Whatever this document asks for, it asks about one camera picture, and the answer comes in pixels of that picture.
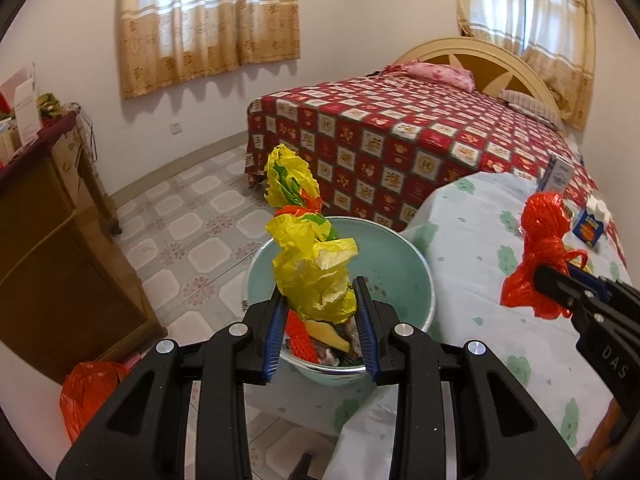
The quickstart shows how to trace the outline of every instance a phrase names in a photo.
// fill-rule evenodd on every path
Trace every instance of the knotted plastic bag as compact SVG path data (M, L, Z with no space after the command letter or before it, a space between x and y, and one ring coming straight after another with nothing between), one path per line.
M358 254L355 240L337 238L320 214L322 197L308 164L289 148L274 148L265 171L265 197L281 208L266 226L282 248L273 260L278 290L303 320L347 321L356 311L347 269Z
M586 251L567 251L562 243L562 237L570 228L562 196L558 193L531 195L522 212L520 225L525 235L522 263L504 280L500 304L532 306L535 316L543 319L557 319L560 315L570 317L569 310L538 292L533 283L533 274L540 265L569 275L567 262L575 257L581 257L581 269L587 264Z
M123 365L107 362L78 363L71 370L60 393L60 411L71 442L76 441L127 373Z

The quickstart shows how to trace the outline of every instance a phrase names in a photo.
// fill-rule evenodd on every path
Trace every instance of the yellow plastic bag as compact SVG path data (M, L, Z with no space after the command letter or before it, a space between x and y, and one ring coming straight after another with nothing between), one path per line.
M302 319L343 323L355 314L347 264L358 254L353 238L337 239L320 214L322 197L308 164L283 144L265 166L266 199L281 208L267 224L282 252L273 260L276 284Z

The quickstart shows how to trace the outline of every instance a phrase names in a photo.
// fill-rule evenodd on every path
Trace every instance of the baseboard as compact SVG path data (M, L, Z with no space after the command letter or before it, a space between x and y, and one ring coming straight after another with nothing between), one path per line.
M144 177L137 179L128 186L123 187L121 190L116 191L111 195L116 207L120 207L126 204L129 200L143 194L147 189L151 189L153 186L157 186L164 180L171 178L172 176L188 170L191 166L195 166L211 158L212 156L224 153L231 148L240 146L247 142L247 132L241 132L239 134L232 135L226 139L219 140L208 146L204 146L195 152L188 153L185 156L172 160L162 168L158 168Z

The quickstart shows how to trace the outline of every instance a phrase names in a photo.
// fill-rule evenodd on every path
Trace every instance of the sheer curtain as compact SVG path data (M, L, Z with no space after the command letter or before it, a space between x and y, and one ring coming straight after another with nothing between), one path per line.
M592 0L534 0L529 45L522 58L554 94L562 118L586 126L595 66Z
M522 53L525 0L458 0L458 23L466 36Z
M298 0L120 0L125 99L246 63L298 58Z

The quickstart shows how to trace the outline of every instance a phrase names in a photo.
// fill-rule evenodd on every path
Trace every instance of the striped pillow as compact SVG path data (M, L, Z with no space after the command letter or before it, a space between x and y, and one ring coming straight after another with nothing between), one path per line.
M521 112L522 110L526 110L534 119L540 118L545 124L551 124L551 127L556 132L564 132L562 120L558 114L542 101L538 101L530 95L516 92L515 90L502 90L498 99L507 102L509 106L516 111Z

